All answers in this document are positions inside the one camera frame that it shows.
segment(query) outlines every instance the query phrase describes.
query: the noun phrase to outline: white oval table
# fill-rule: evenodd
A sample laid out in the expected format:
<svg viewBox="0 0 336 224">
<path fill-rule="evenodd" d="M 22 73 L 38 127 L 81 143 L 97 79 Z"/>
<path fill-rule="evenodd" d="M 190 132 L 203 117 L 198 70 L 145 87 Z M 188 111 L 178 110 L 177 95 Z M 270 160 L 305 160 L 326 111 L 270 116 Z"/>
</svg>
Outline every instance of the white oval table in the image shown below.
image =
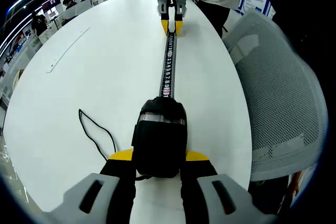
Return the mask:
<svg viewBox="0 0 336 224">
<path fill-rule="evenodd" d="M 118 150 L 131 148 L 141 107 L 160 88 L 166 36 L 156 7 L 156 0 L 106 1 L 55 33 L 25 69 L 4 136 L 20 179 L 43 211 L 104 166 L 80 125 L 79 108 L 112 133 Z M 188 148 L 247 189 L 251 132 L 244 93 L 223 42 L 189 0 L 177 40 L 175 99 L 186 110 Z M 105 155 L 113 154 L 106 133 L 84 123 Z M 136 188 L 131 223 L 185 223 L 179 177 L 143 180 Z"/>
</svg>

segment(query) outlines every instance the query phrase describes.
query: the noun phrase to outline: wire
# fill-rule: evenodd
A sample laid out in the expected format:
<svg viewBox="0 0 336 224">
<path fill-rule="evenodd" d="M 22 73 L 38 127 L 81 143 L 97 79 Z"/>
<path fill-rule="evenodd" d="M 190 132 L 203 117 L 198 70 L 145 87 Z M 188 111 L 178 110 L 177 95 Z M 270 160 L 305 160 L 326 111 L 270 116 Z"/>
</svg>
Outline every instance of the wire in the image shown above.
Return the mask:
<svg viewBox="0 0 336 224">
<path fill-rule="evenodd" d="M 86 129 L 85 129 L 85 127 L 84 127 L 84 124 L 83 124 L 83 122 L 82 122 L 82 117 L 81 117 L 82 114 L 83 114 L 84 116 L 86 116 L 88 119 L 90 119 L 90 121 L 91 121 L 92 123 L 94 123 L 96 126 L 98 126 L 98 127 L 100 127 L 101 129 L 105 130 L 105 131 L 107 132 L 107 134 L 109 134 L 109 136 L 110 136 L 111 139 L 112 139 L 112 143 L 113 143 L 113 147 L 114 147 L 114 152 L 117 152 L 117 148 L 115 147 L 115 142 L 114 142 L 114 139 L 113 139 L 111 133 L 110 133 L 107 129 L 101 127 L 101 126 L 100 126 L 98 123 L 96 123 L 94 120 L 92 120 L 88 115 L 86 115 L 86 114 L 83 112 L 83 110 L 81 110 L 81 109 L 78 110 L 79 122 L 80 122 L 80 124 L 82 125 L 82 128 L 83 128 L 83 130 L 84 130 L 84 132 L 85 132 L 85 135 L 86 135 L 88 138 L 90 138 L 90 139 L 94 142 L 94 144 L 96 145 L 96 147 L 97 147 L 98 152 L 100 153 L 100 155 L 105 159 L 105 161 L 107 161 L 107 158 L 106 158 L 106 157 L 104 156 L 104 154 L 101 152 L 101 150 L 100 150 L 99 145 L 97 144 L 97 142 L 96 142 L 91 136 L 89 136 L 88 132 L 86 131 Z M 151 178 L 151 176 L 148 176 L 148 175 L 142 175 L 142 176 L 136 177 L 136 178 L 135 178 L 135 181 L 141 181 L 141 180 L 149 179 L 149 178 Z"/>
<path fill-rule="evenodd" d="M 109 136 L 110 136 L 111 139 L 112 139 L 112 143 L 113 143 L 113 147 L 114 147 L 114 152 L 117 152 L 117 148 L 115 147 L 115 142 L 114 142 L 114 139 L 113 139 L 111 133 L 110 133 L 107 129 L 105 129 L 105 128 L 101 127 L 100 125 L 98 125 L 94 120 L 92 120 L 88 115 L 86 115 L 86 114 L 83 112 L 83 110 L 81 110 L 81 109 L 78 110 L 79 122 L 80 122 L 80 124 L 81 124 L 82 127 L 83 127 L 83 130 L 84 130 L 84 132 L 85 132 L 85 135 L 86 135 L 88 138 L 90 138 L 90 139 L 94 142 L 94 144 L 96 145 L 96 147 L 97 147 L 98 152 L 100 153 L 100 155 L 102 155 L 102 157 L 105 159 L 105 161 L 107 161 L 107 158 L 106 158 L 106 157 L 103 155 L 103 153 L 101 152 L 101 150 L 100 150 L 99 145 L 97 144 L 97 142 L 96 142 L 92 137 L 90 137 L 89 134 L 88 134 L 88 132 L 86 131 L 86 129 L 85 129 L 84 125 L 83 125 L 83 122 L 82 122 L 82 117 L 81 117 L 82 114 L 83 114 L 84 116 L 86 116 L 88 119 L 90 119 L 90 121 L 91 121 L 92 123 L 94 123 L 96 126 L 98 126 L 98 127 L 100 127 L 101 129 L 105 130 L 105 131 L 107 132 L 107 134 L 109 134 Z"/>
</svg>

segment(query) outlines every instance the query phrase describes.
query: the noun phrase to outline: gray chair backrest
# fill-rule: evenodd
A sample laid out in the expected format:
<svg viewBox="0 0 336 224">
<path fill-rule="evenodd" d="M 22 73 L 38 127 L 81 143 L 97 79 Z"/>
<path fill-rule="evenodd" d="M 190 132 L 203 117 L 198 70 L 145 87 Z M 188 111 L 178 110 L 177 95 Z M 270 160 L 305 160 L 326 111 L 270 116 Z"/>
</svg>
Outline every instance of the gray chair backrest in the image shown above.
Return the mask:
<svg viewBox="0 0 336 224">
<path fill-rule="evenodd" d="M 92 0 L 85 0 L 83 2 L 78 3 L 74 6 L 76 8 L 75 16 L 82 14 L 88 9 L 92 8 Z"/>
<path fill-rule="evenodd" d="M 328 129 L 326 102 L 311 68 L 280 28 L 251 10 L 224 39 L 243 86 L 251 124 L 251 181 L 317 162 Z"/>
</svg>

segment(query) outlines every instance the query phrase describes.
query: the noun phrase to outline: measuring tape blade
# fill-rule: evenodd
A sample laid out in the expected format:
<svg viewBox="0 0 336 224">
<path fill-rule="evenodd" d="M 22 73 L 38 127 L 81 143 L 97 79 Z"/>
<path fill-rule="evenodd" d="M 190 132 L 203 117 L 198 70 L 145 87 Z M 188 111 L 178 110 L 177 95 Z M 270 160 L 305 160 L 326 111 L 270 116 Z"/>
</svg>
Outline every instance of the measuring tape blade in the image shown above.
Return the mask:
<svg viewBox="0 0 336 224">
<path fill-rule="evenodd" d="M 168 31 L 159 94 L 161 97 L 174 98 L 176 44 L 175 32 Z"/>
</svg>

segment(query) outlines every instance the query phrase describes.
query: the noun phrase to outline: black pants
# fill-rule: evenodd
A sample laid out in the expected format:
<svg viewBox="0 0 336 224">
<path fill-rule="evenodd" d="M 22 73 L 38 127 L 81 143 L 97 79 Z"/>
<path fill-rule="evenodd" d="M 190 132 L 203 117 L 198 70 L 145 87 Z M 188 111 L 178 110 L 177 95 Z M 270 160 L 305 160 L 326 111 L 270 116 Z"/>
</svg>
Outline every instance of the black pants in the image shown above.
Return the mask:
<svg viewBox="0 0 336 224">
<path fill-rule="evenodd" d="M 222 37 L 222 27 L 229 16 L 230 9 L 203 1 L 199 1 L 197 5 L 213 25 L 219 36 Z"/>
<path fill-rule="evenodd" d="M 269 179 L 261 185 L 250 182 L 248 192 L 252 196 L 253 204 L 264 214 L 276 215 L 287 192 L 288 179 L 289 176 Z"/>
</svg>

